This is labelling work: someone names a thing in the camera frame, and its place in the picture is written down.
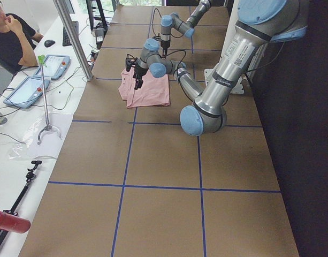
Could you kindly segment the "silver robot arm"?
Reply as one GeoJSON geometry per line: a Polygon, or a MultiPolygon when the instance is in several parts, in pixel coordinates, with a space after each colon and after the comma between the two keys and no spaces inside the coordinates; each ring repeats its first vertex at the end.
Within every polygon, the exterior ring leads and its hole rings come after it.
{"type": "Polygon", "coordinates": [[[300,39],[307,30],[308,1],[240,1],[235,35],[212,70],[208,84],[201,87],[183,62],[168,60],[166,54],[171,31],[175,29],[185,37],[192,37],[195,26],[212,5],[213,1],[200,1],[186,21],[176,13],[162,16],[159,40],[147,39],[139,57],[126,58],[126,70],[133,71],[136,89],[142,87],[142,78],[147,73],[155,78],[166,74],[175,77],[192,101],[182,109],[180,124],[187,134],[193,136],[214,133],[225,126],[223,104],[241,75],[248,72],[261,45],[300,39]]]}
{"type": "Polygon", "coordinates": [[[160,43],[163,49],[163,57],[168,55],[168,49],[171,45],[171,31],[175,29],[181,35],[191,38],[195,32],[194,27],[199,23],[203,15],[208,12],[213,4],[211,0],[201,0],[198,6],[189,16],[187,21],[180,19],[177,13],[163,15],[161,17],[160,43]]]}

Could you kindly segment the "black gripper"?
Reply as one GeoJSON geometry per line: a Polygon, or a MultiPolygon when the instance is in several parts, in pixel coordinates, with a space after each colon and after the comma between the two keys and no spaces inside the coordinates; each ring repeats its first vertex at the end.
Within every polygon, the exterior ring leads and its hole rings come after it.
{"type": "Polygon", "coordinates": [[[132,55],[127,55],[125,59],[126,71],[129,72],[131,68],[134,69],[133,78],[135,78],[134,89],[140,89],[143,85],[142,77],[146,75],[147,68],[144,66],[141,59],[132,55]]]}
{"type": "Polygon", "coordinates": [[[161,47],[162,47],[162,57],[166,58],[169,47],[166,44],[161,44],[161,47]]]}

